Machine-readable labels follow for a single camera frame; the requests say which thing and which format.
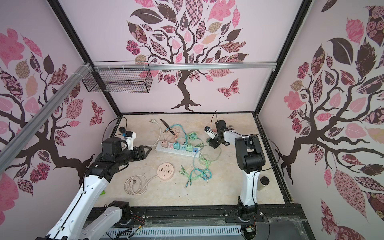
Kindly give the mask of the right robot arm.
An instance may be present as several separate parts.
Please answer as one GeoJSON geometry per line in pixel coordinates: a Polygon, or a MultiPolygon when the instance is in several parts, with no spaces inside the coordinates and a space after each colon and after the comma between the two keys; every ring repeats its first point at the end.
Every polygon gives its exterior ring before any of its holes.
{"type": "Polygon", "coordinates": [[[243,171],[242,189],[238,202],[239,217],[243,220],[257,214],[257,181],[266,157],[260,139],[256,134],[242,135],[227,127],[224,120],[216,122],[216,130],[206,126],[209,146],[216,149],[220,145],[233,145],[236,150],[237,165],[243,171]]]}

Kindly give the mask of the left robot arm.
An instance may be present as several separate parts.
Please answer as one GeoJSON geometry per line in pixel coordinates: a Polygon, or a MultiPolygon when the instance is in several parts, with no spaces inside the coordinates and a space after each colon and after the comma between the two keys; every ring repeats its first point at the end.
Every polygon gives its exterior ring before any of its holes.
{"type": "Polygon", "coordinates": [[[130,221],[132,214],[129,203],[117,201],[85,226],[95,203],[113,176],[128,167],[131,162],[146,159],[151,150],[152,147],[148,146],[132,147],[120,138],[104,140],[102,152],[86,170],[78,193],[44,239],[99,240],[120,220],[130,221]]]}

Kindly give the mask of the pink charger plug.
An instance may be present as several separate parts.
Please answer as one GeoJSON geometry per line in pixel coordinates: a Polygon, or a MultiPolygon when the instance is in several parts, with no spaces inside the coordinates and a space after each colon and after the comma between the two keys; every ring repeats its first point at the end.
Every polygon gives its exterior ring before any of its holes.
{"type": "Polygon", "coordinates": [[[161,146],[163,148],[168,148],[169,147],[169,142],[168,141],[161,141],[161,146]]]}

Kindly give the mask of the green charger plug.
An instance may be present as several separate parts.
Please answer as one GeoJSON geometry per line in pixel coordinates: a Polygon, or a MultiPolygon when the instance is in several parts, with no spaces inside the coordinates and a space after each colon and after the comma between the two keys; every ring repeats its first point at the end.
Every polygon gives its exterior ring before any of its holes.
{"type": "Polygon", "coordinates": [[[189,145],[189,144],[186,144],[186,145],[185,145],[185,150],[186,150],[187,152],[192,152],[192,151],[193,151],[193,146],[192,146],[192,145],[189,145]]]}

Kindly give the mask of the teal charger plug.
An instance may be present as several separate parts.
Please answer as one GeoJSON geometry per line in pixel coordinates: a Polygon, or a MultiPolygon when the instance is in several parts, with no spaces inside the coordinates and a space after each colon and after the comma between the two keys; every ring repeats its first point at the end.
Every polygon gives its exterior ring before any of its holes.
{"type": "Polygon", "coordinates": [[[174,148],[175,150],[180,150],[180,149],[181,149],[181,144],[178,143],[178,142],[175,142],[175,143],[173,143],[173,148],[174,148]]]}

